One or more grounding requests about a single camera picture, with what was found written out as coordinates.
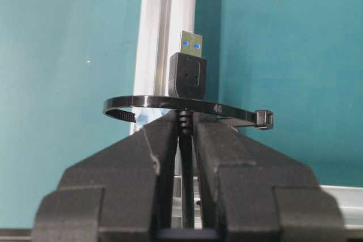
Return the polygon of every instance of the green background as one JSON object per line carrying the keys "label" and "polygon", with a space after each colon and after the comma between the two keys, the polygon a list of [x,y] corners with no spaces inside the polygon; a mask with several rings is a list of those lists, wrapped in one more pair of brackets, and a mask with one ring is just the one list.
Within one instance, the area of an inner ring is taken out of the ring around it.
{"label": "green background", "polygon": [[207,99],[275,113],[242,133],[363,186],[363,0],[197,0],[195,32]]}
{"label": "green background", "polygon": [[0,0],[0,228],[30,227],[66,167],[125,137],[141,0]]}

